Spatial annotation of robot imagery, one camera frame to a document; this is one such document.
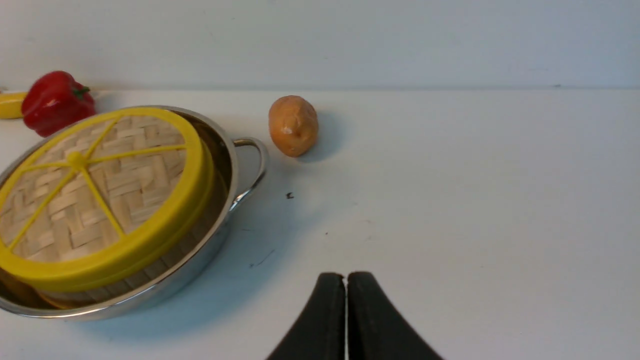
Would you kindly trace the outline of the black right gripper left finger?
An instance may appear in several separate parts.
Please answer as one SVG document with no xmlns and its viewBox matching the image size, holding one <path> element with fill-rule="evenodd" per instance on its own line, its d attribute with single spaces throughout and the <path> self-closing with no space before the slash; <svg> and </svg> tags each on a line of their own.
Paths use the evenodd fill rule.
<svg viewBox="0 0 640 360">
<path fill-rule="evenodd" d="M 346 287 L 343 276 L 323 272 L 295 323 L 269 354 L 270 360 L 343 360 Z"/>
</svg>

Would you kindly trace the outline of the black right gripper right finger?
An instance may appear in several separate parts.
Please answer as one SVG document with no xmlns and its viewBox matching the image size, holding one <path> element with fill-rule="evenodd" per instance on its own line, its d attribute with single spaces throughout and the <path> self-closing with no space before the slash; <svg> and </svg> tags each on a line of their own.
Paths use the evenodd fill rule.
<svg viewBox="0 0 640 360">
<path fill-rule="evenodd" d="M 371 272 L 347 277 L 350 360 L 441 360 L 398 312 Z"/>
</svg>

